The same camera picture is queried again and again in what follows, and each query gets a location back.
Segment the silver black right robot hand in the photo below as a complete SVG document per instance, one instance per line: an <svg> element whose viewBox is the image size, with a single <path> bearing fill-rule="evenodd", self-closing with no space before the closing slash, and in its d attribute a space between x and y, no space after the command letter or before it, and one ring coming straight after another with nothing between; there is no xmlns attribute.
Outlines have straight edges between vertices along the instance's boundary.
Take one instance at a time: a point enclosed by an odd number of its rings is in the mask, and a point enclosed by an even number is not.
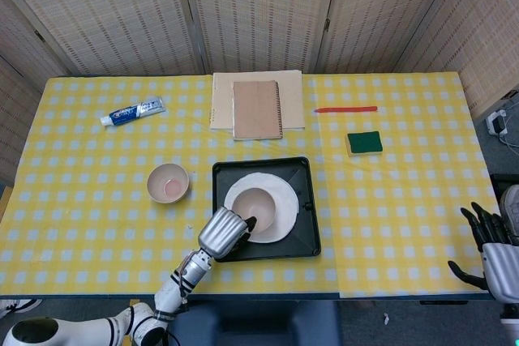
<svg viewBox="0 0 519 346"><path fill-rule="evenodd" d="M457 263L448 261L450 271L463 283L489 292L505 305L518 303L518 236L510 222L496 213L490 213L478 203L471 209L462 207L483 265L483 275L471 275Z"/></svg>

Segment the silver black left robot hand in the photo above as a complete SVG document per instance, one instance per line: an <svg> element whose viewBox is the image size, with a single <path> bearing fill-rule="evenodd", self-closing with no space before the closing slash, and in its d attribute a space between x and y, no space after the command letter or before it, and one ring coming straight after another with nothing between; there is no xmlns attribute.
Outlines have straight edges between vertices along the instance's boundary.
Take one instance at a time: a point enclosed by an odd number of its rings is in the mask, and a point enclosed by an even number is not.
<svg viewBox="0 0 519 346"><path fill-rule="evenodd" d="M226 207L219 207L199 234L200 248L214 259L243 246L256 226L255 216L245 220Z"/></svg>

